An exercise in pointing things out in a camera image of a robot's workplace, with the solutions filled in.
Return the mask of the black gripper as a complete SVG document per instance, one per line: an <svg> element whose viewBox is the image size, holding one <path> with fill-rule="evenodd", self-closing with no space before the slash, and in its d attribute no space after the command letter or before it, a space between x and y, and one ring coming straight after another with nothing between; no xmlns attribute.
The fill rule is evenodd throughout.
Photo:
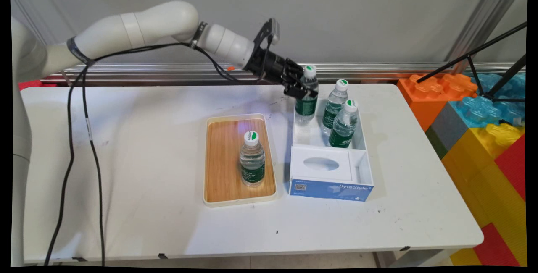
<svg viewBox="0 0 538 273"><path fill-rule="evenodd" d="M302 100L317 97L318 92L299 82L304 74L301 65L261 47L256 47L244 70L271 84L284 85L284 94Z"/></svg>

